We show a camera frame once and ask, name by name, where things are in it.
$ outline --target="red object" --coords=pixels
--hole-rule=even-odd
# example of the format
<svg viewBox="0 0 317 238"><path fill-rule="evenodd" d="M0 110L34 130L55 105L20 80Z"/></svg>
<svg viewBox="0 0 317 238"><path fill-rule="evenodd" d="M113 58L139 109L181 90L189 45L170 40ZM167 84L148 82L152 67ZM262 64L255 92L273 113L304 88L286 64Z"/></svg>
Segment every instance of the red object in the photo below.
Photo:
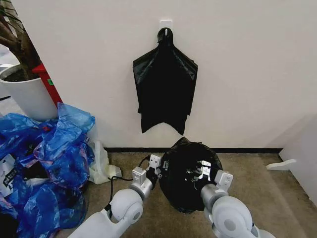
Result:
<svg viewBox="0 0 317 238"><path fill-rule="evenodd" d="M47 73L44 65L40 64L39 66L32 69L32 72L37 73L40 76L41 80L43 81L46 87L46 90L48 91L53 102L55 103L55 106L57 107L58 102L62 103L63 101L61 100L55 86L52 84L51 78L49 74Z"/></svg>

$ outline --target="hanging black plastic bag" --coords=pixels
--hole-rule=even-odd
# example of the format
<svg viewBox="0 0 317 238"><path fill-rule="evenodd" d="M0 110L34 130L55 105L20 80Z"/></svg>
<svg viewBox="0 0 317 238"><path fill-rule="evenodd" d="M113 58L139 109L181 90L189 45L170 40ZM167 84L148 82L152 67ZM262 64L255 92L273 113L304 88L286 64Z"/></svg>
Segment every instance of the hanging black plastic bag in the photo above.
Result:
<svg viewBox="0 0 317 238"><path fill-rule="evenodd" d="M195 171L201 167L199 161L211 163L210 178L193 182ZM204 203L200 197L201 189L213 183L218 170L222 170L217 154L206 145L191 142L185 137L179 139L162 157L162 178L159 185L171 205L180 212L203 211Z"/></svg>
<svg viewBox="0 0 317 238"><path fill-rule="evenodd" d="M194 61L174 46L171 29L162 28L158 46L133 61L142 133L164 122L184 134L197 71Z"/></svg>

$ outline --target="plant pot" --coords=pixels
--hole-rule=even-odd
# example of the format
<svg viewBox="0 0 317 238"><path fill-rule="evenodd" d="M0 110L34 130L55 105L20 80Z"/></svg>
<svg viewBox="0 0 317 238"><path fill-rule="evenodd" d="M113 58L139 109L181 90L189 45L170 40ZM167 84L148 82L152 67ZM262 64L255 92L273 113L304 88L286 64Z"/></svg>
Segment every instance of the plant pot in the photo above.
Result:
<svg viewBox="0 0 317 238"><path fill-rule="evenodd" d="M13 66L12 64L3 63L0 65L0 72L12 66ZM9 92L5 89L5 87L2 84L0 84L0 100L3 98L7 98L9 96L10 96Z"/></svg>
<svg viewBox="0 0 317 238"><path fill-rule="evenodd" d="M0 73L0 83L6 88L24 113L37 121L57 117L57 108L47 92L41 78L21 82L7 82L3 79L21 69L20 65Z"/></svg>

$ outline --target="potted plant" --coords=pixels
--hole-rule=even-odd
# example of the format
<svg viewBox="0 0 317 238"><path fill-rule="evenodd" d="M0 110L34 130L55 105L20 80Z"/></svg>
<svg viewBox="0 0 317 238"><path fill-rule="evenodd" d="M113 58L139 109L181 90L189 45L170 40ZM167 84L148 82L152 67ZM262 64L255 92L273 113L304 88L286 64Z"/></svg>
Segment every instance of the potted plant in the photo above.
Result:
<svg viewBox="0 0 317 238"><path fill-rule="evenodd" d="M0 44L8 47L20 62L0 72L0 83L30 118L55 118L56 106L41 79L32 72L41 59L10 0L0 0Z"/></svg>

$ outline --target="black cable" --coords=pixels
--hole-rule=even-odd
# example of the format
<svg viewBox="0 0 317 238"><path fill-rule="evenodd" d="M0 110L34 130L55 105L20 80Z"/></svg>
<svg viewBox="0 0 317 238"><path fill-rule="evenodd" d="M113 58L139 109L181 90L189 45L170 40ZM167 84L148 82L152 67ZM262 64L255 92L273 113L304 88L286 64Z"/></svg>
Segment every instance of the black cable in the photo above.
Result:
<svg viewBox="0 0 317 238"><path fill-rule="evenodd" d="M142 163L146 160L150 160L150 155L146 156L140 163L139 163L139 167L142 165ZM111 178L108 177L108 179L110 180L110 199L109 199L109 203L107 204L107 206L105 207L105 210L108 211L111 206L110 206L110 202L112 201L113 198L113 179L120 179L120 180L124 180L124 181L132 181L132 178L123 178L123 177L119 177L119 176L112 176Z"/></svg>
<svg viewBox="0 0 317 238"><path fill-rule="evenodd" d="M142 163L144 162L144 161L150 161L150 155L148 155L147 157L145 157L143 160L141 160L141 162L139 163L139 166L138 167L141 167L141 165L142 165Z"/></svg>
<svg viewBox="0 0 317 238"><path fill-rule="evenodd" d="M133 178L123 178L123 177L119 177L119 176L112 176L110 179L111 182L111 192L110 192L110 200L109 203L112 201L112 197L113 197L113 179L120 179L120 180L124 180L124 181L132 181Z"/></svg>

